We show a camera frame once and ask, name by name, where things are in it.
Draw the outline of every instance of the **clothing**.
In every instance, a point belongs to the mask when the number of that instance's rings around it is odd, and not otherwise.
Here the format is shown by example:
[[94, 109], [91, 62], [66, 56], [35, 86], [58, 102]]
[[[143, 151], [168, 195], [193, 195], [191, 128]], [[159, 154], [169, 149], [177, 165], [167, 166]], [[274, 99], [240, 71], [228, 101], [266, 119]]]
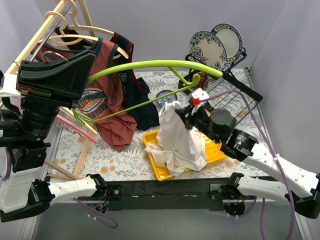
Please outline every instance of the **clothing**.
[[155, 165], [166, 167], [172, 175], [179, 176], [185, 169], [203, 169], [207, 165], [207, 156], [202, 133], [196, 128], [187, 130], [175, 109], [182, 109], [178, 101], [166, 102], [161, 108], [157, 144], [148, 142], [145, 151], [152, 154]]
[[[90, 71], [90, 76], [106, 68], [113, 66], [113, 57], [117, 54], [118, 45], [106, 39], [99, 38], [89, 49], [92, 50], [96, 59]], [[47, 43], [43, 46], [37, 59], [44, 61], [43, 52], [53, 51], [64, 57], [70, 57], [81, 51], [61, 50], [54, 48]], [[46, 60], [59, 59], [55, 54], [47, 54]], [[78, 102], [78, 109], [97, 120], [123, 110], [122, 102], [124, 93], [118, 74], [112, 73], [102, 76], [86, 85], [81, 100]], [[113, 149], [120, 152], [123, 146], [130, 144], [137, 127], [135, 118], [127, 112], [113, 116], [96, 123], [97, 130], [102, 139]]]
[[[64, 33], [77, 35], [78, 33], [75, 30], [70, 30], [65, 28]], [[55, 29], [57, 34], [60, 33], [58, 28]], [[62, 38], [65, 42], [70, 42], [76, 40], [76, 38]], [[132, 62], [134, 44], [126, 39], [124, 36], [121, 36], [117, 32], [114, 33], [114, 37], [111, 38], [111, 42], [117, 44], [120, 48], [126, 51], [129, 58], [126, 59], [124, 56], [120, 56], [113, 60], [114, 65], [127, 64]], [[79, 43], [68, 45], [69, 49], [73, 50], [84, 50], [85, 47], [92, 45], [89, 41], [83, 39]], [[122, 89], [123, 89], [123, 102], [122, 106], [124, 108], [130, 108], [135, 105], [149, 101], [148, 93], [150, 92], [149, 86], [146, 82], [140, 77], [136, 78], [134, 71], [132, 69], [119, 71], [118, 77], [121, 80]], [[159, 126], [159, 114], [156, 106], [153, 103], [146, 104], [144, 106], [132, 109], [128, 111], [132, 115], [137, 123], [138, 130], [147, 130], [153, 126]]]

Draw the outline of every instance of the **gray floor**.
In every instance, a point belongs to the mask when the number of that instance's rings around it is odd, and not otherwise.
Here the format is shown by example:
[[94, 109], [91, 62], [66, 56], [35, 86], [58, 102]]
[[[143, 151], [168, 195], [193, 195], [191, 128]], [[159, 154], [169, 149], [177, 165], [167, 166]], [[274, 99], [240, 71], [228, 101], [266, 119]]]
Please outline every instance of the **gray floor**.
[[[58, 203], [38, 217], [33, 240], [113, 239], [113, 240], [246, 240], [262, 239], [261, 203], [241, 218], [219, 216], [200, 210], [125, 210], [108, 212], [119, 226], [111, 229], [87, 217], [84, 207]], [[290, 224], [290, 209], [277, 202], [267, 202], [264, 232], [267, 239], [284, 240]], [[292, 240], [301, 240], [297, 224]]]

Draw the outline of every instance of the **metal rod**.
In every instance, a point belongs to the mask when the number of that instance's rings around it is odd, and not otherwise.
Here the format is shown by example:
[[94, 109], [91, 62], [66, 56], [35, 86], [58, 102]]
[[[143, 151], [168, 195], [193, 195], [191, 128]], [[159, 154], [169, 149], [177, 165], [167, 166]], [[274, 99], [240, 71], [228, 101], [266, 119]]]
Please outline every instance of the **metal rod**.
[[[69, 9], [71, 8], [71, 5], [69, 4], [69, 6], [61, 13], [62, 16], [65, 16], [67, 14], [67, 12], [69, 11]], [[56, 29], [56, 27], [58, 27], [59, 23], [61, 22], [61, 18], [59, 18], [56, 23], [54, 24], [54, 26], [50, 29], [49, 33], [47, 34], [47, 36], [43, 39], [43, 41], [39, 44], [39, 46], [36, 48], [36, 50], [34, 51], [34, 53], [32, 54], [31, 58], [30, 58], [30, 62], [32, 62], [33, 60], [35, 60], [36, 56], [38, 55], [38, 53], [40, 52], [40, 50], [42, 49], [42, 47], [45, 45], [45, 43], [48, 41], [48, 39], [50, 38], [51, 34], [54, 32], [54, 30]]]

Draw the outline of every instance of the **blue glass bowl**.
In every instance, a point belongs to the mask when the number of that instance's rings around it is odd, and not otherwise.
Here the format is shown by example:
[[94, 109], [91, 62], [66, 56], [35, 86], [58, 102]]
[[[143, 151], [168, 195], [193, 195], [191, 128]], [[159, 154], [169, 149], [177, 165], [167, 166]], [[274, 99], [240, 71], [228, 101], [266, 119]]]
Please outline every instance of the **blue glass bowl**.
[[[165, 94], [168, 94], [168, 93], [172, 93], [171, 90], [162, 90], [160, 92], [158, 92], [158, 94], [156, 95], [156, 97], [160, 97], [162, 95], [165, 95]], [[177, 94], [172, 94], [170, 96], [165, 96], [159, 100], [157, 100], [157, 103], [160, 105], [160, 106], [163, 106], [165, 105], [165, 102], [167, 102], [168, 104], [172, 103], [173, 101], [177, 101], [178, 100], [178, 96]]]

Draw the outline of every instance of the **floral tablecloth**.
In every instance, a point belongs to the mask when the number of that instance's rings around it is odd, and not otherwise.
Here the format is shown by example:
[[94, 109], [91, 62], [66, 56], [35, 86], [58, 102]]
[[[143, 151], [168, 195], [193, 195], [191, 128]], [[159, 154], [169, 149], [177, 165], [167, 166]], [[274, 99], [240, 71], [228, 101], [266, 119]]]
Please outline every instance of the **floral tablecloth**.
[[[239, 81], [249, 85], [243, 69], [234, 69], [232, 72]], [[180, 71], [180, 73], [183, 76], [188, 74], [187, 71]], [[136, 71], [135, 75], [137, 78], [142, 77], [149, 85], [151, 91], [149, 94], [150, 99], [155, 98], [156, 94], [161, 90], [178, 89], [178, 78], [171, 71]], [[188, 96], [183, 92], [178, 93], [177, 96], [182, 105], [187, 104]], [[156, 102], [154, 104], [159, 110], [160, 106]], [[262, 126], [262, 119], [258, 109], [255, 109], [253, 113], [260, 126]], [[237, 128], [248, 132], [265, 144], [250, 115], [247, 115]], [[99, 134], [96, 135], [98, 143], [90, 144], [79, 177], [84, 178], [86, 174], [98, 173], [106, 181], [155, 180], [156, 176], [148, 154], [144, 151], [145, 145], [142, 139], [144, 133], [155, 129], [157, 127], [150, 128], [147, 131], [136, 130], [132, 143], [127, 145], [122, 152], [115, 151], [102, 140]], [[85, 140], [78, 135], [63, 130], [55, 162], [73, 173], [84, 147], [84, 142]], [[53, 169], [49, 169], [49, 172], [57, 174]], [[250, 176], [266, 176], [266, 173], [251, 165], [227, 157], [209, 164], [199, 172], [190, 171], [183, 173], [179, 177], [175, 177], [175, 179], [225, 178], [229, 177], [233, 172], [240, 172]]]

